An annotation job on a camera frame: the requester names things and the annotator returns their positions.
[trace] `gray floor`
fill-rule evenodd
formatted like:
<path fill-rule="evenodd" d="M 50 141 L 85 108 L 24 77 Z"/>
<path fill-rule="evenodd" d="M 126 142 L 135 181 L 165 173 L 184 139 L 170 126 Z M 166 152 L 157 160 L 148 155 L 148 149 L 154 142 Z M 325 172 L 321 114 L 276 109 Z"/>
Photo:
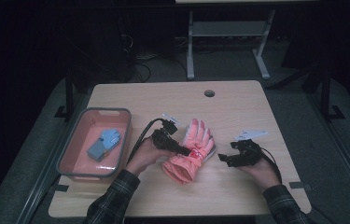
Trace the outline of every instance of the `gray floor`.
<path fill-rule="evenodd" d="M 266 87 L 296 71 L 281 67 L 287 42 L 269 42 L 263 57 L 272 77 L 269 80 L 262 79 L 252 56 L 253 47 L 255 43 L 251 41 L 226 48 L 216 46 L 215 51 L 210 53 L 196 50 L 194 81 L 253 79 Z M 151 69 L 151 77 L 147 82 L 186 81 L 185 52 L 176 54 L 176 61 L 158 58 L 143 64 Z M 137 68 L 144 77 L 147 75 L 145 67 Z M 350 223 L 350 170 L 341 151 L 341 147 L 345 146 L 350 155 L 350 97 L 344 87 L 332 80 L 330 102 L 342 110 L 346 119 L 328 123 L 322 119 L 315 106 L 318 92 L 304 93 L 301 90 L 303 81 L 304 77 L 281 90 L 265 93 L 301 181 L 308 187 L 311 204 L 336 223 Z M 85 108 L 89 95 L 77 96 L 79 111 Z M 80 218 L 59 219 L 48 215 L 51 191 L 34 197 L 36 189 L 48 189 L 57 177 L 52 167 L 56 162 L 55 155 L 62 150 L 66 133 L 72 128 L 71 122 L 54 118 L 58 107 L 64 104 L 62 81 L 47 100 L 0 188 L 0 223 L 27 223 L 23 222 L 28 219 L 26 217 L 32 219 L 31 223 L 81 223 Z M 339 136 L 343 142 L 339 144 L 333 141 L 335 136 Z M 41 177 L 45 177 L 46 183 L 36 182 Z M 34 209 L 24 207 L 26 204 L 36 204 L 31 203 L 31 200 L 40 198 L 41 203 L 37 205 L 35 213 Z M 317 223 L 329 223 L 316 209 L 309 216 Z M 270 216 L 257 217 L 257 221 L 274 223 Z"/>

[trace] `person's right hand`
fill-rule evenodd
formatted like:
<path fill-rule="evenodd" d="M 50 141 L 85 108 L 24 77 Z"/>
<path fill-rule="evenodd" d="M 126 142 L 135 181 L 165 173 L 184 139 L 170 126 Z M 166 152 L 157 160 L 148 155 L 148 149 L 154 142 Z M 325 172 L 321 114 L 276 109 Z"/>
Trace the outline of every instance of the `person's right hand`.
<path fill-rule="evenodd" d="M 143 140 L 131 161 L 125 167 L 126 170 L 139 176 L 149 165 L 154 164 L 160 157 L 173 157 L 175 154 L 169 150 L 157 149 L 151 137 Z"/>
<path fill-rule="evenodd" d="M 264 159 L 260 159 L 252 166 L 239 166 L 236 168 L 251 175 L 261 187 L 262 192 L 270 187 L 281 185 L 272 166 Z"/>

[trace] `black wrist sensor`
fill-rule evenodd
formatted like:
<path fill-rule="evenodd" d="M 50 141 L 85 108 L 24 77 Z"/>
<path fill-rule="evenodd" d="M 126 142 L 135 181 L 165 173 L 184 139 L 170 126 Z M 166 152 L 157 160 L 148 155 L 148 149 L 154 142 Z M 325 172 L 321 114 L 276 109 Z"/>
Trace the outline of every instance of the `black wrist sensor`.
<path fill-rule="evenodd" d="M 259 160 L 264 159 L 272 166 L 280 183 L 282 183 L 282 176 L 279 168 L 276 165 L 276 161 L 267 149 L 260 147 L 259 144 L 253 142 L 251 139 L 231 142 L 231 147 L 238 149 L 239 155 L 227 156 L 218 154 L 220 160 L 226 162 L 229 167 L 252 166 Z M 262 152 L 262 149 L 268 152 L 273 159 L 271 160 L 269 157 L 267 157 Z"/>
<path fill-rule="evenodd" d="M 251 139 L 231 142 L 231 147 L 239 150 L 239 155 L 227 156 L 218 154 L 221 161 L 229 167 L 254 165 L 261 159 L 261 147 Z"/>
<path fill-rule="evenodd" d="M 176 154 L 188 156 L 190 150 L 186 147 L 181 147 L 164 129 L 157 129 L 151 135 L 154 146 L 158 149 L 166 149 Z"/>

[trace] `hand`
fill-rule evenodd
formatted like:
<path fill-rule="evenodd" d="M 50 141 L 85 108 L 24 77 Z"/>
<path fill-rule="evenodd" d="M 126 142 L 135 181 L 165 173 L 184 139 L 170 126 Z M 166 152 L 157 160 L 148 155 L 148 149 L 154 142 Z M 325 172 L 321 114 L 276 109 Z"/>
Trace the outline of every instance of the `hand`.
<path fill-rule="evenodd" d="M 154 146 L 151 137 L 149 137 L 143 141 L 125 169 L 134 175 L 139 176 L 140 173 L 145 171 L 149 165 L 154 164 L 160 157 L 172 156 L 174 156 L 173 152 L 157 149 Z"/>
<path fill-rule="evenodd" d="M 179 184 L 194 180 L 196 172 L 210 151 L 214 150 L 215 141 L 210 130 L 204 127 L 203 121 L 193 119 L 187 129 L 183 146 L 191 150 L 187 157 L 176 155 L 162 164 L 163 171 Z"/>
<path fill-rule="evenodd" d="M 264 159 L 260 159 L 252 166 L 239 166 L 236 168 L 251 175 L 262 189 L 262 192 L 281 184 L 272 166 Z"/>

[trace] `dark background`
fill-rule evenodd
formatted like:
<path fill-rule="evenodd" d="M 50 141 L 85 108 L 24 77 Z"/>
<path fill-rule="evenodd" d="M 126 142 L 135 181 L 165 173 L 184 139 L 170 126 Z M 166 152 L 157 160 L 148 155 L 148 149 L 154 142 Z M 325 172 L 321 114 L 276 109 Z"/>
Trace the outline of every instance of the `dark background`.
<path fill-rule="evenodd" d="M 82 1 L 0 1 L 0 183 L 49 94 L 69 70 L 78 91 L 96 83 L 126 82 L 137 48 L 122 50 L 127 42 L 121 34 L 132 35 L 136 46 L 158 46 L 168 53 L 174 36 L 187 35 L 186 11 L 137 11 L 119 21 L 123 14 L 118 12 L 74 15 L 53 9 L 77 3 L 86 6 Z M 332 77 L 350 93 L 350 0 L 322 1 L 291 13 L 278 9 L 270 39 L 284 36 L 291 40 L 284 66 L 302 69 L 321 62 L 324 52 L 323 61 L 333 64 Z"/>

